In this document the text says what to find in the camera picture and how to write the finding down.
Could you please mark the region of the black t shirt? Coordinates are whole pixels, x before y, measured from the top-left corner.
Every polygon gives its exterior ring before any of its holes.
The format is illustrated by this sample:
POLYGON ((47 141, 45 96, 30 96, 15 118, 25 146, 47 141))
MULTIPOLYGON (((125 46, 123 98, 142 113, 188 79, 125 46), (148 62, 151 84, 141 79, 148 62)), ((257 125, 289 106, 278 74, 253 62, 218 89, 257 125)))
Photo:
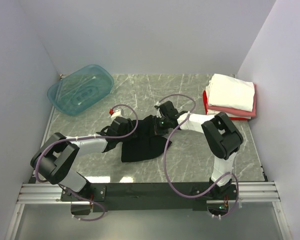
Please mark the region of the black t shirt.
POLYGON ((155 116, 149 115, 138 121, 135 136, 122 143, 122 163, 152 160, 164 153, 167 139, 155 133, 155 119, 155 116))

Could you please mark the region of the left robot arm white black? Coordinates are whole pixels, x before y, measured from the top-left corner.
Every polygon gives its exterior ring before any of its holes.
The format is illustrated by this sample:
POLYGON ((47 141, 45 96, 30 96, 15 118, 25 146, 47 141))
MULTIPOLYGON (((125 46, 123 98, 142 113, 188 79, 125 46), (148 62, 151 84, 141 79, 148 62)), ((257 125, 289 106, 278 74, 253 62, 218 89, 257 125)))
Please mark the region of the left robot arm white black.
POLYGON ((109 126, 93 135, 66 137, 54 133, 30 161, 37 181, 39 176, 52 185, 60 185, 65 191, 72 191, 78 201, 93 198, 91 183, 80 173, 71 169, 76 157, 93 153, 105 153, 118 143, 136 136, 139 121, 117 116, 109 126))

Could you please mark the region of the black base bar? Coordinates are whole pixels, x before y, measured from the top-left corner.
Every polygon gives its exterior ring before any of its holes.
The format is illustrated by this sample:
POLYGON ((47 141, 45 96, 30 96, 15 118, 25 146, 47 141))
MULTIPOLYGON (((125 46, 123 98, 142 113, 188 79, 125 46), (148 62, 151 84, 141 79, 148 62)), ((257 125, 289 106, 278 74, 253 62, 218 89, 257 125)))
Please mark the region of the black base bar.
POLYGON ((198 198, 185 198, 175 193, 168 183, 91 183, 79 195, 102 204, 107 211, 179 210, 207 211, 208 201, 223 204, 235 200, 237 186, 228 183, 214 186, 198 198))

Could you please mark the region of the aluminium rail left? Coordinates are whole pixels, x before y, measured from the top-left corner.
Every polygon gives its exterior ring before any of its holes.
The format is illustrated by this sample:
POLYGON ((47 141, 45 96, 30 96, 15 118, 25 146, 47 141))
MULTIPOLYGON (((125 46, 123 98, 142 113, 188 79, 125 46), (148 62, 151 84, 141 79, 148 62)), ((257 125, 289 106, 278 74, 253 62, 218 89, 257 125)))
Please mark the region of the aluminium rail left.
POLYGON ((24 183, 5 235, 5 240, 15 240, 26 205, 48 205, 61 203, 62 190, 48 183, 24 183))

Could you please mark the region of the white folded t shirt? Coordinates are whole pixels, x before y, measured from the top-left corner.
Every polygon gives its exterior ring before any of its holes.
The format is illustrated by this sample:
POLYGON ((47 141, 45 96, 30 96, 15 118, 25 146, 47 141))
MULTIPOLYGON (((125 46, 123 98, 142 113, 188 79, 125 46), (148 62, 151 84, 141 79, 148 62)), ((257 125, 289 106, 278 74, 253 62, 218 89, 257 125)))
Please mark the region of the white folded t shirt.
POLYGON ((207 86, 207 104, 252 112, 255 85, 231 76, 215 73, 207 86))

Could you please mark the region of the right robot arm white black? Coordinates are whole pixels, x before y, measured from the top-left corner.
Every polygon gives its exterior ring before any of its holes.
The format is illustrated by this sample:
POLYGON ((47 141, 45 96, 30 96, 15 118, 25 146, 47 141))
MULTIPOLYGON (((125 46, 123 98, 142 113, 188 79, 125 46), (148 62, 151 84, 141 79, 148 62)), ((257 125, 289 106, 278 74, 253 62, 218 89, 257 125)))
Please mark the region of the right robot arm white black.
POLYGON ((200 198, 210 194, 212 198, 220 200, 231 191, 234 159, 244 139, 232 120, 224 112, 216 115, 195 114, 190 111, 178 112, 171 101, 157 102, 155 105, 163 123, 164 129, 172 129, 163 150, 163 169, 170 188, 179 196, 187 199, 200 198), (210 151, 214 155, 213 171, 210 186, 202 193, 187 195, 178 191, 171 182, 166 164, 168 145, 177 130, 194 131, 204 134, 210 151))

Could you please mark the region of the teal plastic basket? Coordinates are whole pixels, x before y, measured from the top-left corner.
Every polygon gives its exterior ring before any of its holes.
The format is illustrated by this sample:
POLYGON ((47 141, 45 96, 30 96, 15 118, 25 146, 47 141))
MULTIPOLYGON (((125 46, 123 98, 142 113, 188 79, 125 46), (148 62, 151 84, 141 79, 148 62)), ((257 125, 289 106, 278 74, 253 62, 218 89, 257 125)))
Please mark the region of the teal plastic basket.
POLYGON ((76 116, 106 97, 113 85, 113 77, 103 67, 92 64, 53 84, 47 97, 61 113, 76 116))

